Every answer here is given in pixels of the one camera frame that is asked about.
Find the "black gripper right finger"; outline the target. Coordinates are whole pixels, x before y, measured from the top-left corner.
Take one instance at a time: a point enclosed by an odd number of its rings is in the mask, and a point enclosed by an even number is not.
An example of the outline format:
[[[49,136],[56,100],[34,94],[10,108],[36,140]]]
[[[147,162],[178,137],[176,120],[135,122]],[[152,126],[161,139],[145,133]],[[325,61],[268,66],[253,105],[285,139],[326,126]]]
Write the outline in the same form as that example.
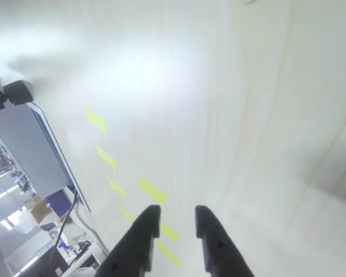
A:
[[[254,275],[223,225],[207,206],[195,207],[195,233],[202,241],[205,271],[211,276]]]

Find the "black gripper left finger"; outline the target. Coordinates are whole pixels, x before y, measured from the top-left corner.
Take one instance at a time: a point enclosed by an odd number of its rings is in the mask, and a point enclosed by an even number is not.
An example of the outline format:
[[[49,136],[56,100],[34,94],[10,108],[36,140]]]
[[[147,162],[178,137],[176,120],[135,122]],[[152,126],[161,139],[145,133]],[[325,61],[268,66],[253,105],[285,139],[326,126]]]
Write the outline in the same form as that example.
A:
[[[150,205],[136,218],[96,270],[96,276],[144,276],[152,269],[153,242],[160,237],[159,205]]]

